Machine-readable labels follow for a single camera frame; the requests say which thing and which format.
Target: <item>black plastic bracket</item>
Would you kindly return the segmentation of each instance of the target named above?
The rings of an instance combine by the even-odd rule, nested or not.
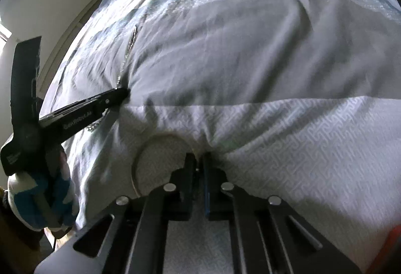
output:
[[[121,196],[52,253],[35,274],[150,274],[163,270],[168,221],[187,221],[192,212],[196,159],[147,197]]]
[[[201,163],[205,215],[210,221],[229,221],[235,274],[361,274],[280,197],[254,197],[228,182],[210,153]]]
[[[128,95],[126,88],[114,88],[56,110],[36,122],[19,121],[17,126],[14,121],[14,137],[0,152],[5,174],[11,176],[19,171],[30,170],[46,174],[46,150],[61,144],[101,118],[107,108],[119,106]]]

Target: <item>orange object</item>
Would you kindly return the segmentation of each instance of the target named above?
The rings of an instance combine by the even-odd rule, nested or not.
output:
[[[401,274],[401,225],[390,231],[366,274]]]

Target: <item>metal screw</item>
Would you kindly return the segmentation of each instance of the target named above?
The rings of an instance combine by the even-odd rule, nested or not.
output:
[[[118,206],[124,206],[127,205],[130,199],[127,196],[120,196],[116,199],[116,204]]]
[[[172,192],[177,189],[177,186],[175,184],[169,182],[164,185],[163,189],[164,189],[164,191]]]
[[[230,191],[234,189],[234,185],[231,182],[224,182],[221,184],[221,189],[224,191]]]
[[[275,195],[270,196],[267,201],[269,202],[270,205],[273,205],[273,206],[278,206],[281,204],[281,198],[278,196],[275,196]]]

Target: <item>bedsheet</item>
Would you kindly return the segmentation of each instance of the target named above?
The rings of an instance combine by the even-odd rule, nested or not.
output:
[[[135,159],[146,195],[186,151],[212,151],[230,181],[282,196],[365,270],[401,223],[400,37],[396,0],[103,0],[41,110],[131,89],[64,143],[77,227],[137,197]],[[228,224],[208,223],[201,198],[169,224],[164,270],[233,272]]]

